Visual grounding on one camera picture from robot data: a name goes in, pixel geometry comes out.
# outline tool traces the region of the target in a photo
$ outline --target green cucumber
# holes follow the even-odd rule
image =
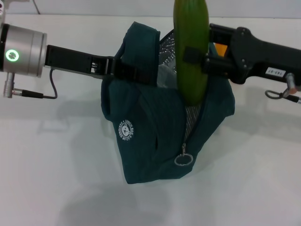
[[[208,76],[200,65],[183,61],[185,48],[193,47],[202,53],[209,47],[209,16],[205,0],[175,0],[174,37],[177,83],[186,105],[195,106],[202,102]]]

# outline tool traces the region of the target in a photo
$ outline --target zipper pull ring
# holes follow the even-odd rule
[[[177,166],[189,166],[193,163],[193,156],[191,154],[186,154],[186,144],[182,145],[182,154],[178,155],[174,160]]]

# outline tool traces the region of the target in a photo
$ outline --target white table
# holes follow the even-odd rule
[[[48,33],[48,44],[114,55],[133,21],[161,31],[172,18],[9,15]],[[301,20],[212,18],[263,40],[301,48]],[[41,79],[16,87],[52,94]],[[5,74],[1,74],[0,87]],[[284,84],[233,85],[237,110],[180,180],[129,186],[100,106],[101,80],[54,72],[59,98],[0,99],[1,226],[297,226],[301,224],[301,106],[272,101]]]

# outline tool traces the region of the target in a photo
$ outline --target green led ring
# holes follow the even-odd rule
[[[16,57],[14,59],[10,58],[10,54],[14,54]],[[17,51],[13,50],[13,49],[10,49],[6,52],[6,58],[7,60],[11,61],[11,62],[15,62],[19,59],[19,54]]]

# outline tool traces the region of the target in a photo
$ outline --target circular logo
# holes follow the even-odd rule
[[[119,124],[119,136],[123,140],[130,140],[134,135],[134,128],[129,120],[124,120]]]
[[[6,52],[6,58],[11,62],[15,62],[19,59],[19,54],[17,51],[10,49],[9,51]]]

